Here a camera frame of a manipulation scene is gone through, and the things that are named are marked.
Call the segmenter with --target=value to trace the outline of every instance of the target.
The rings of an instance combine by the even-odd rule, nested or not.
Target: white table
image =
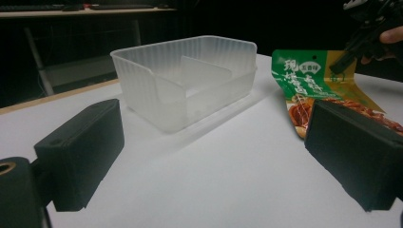
[[[0,115],[0,158],[33,146],[88,105],[121,101],[125,148],[86,209],[55,212],[71,227],[400,227],[403,203],[366,213],[305,149],[258,55],[251,95],[175,133],[164,134],[129,109],[119,84]],[[403,84],[356,75],[388,117],[403,123]]]

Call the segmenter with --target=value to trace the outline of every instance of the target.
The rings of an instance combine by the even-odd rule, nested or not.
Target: plastic tray
[[[127,105],[163,131],[176,132],[246,96],[257,46],[199,36],[110,53]]]

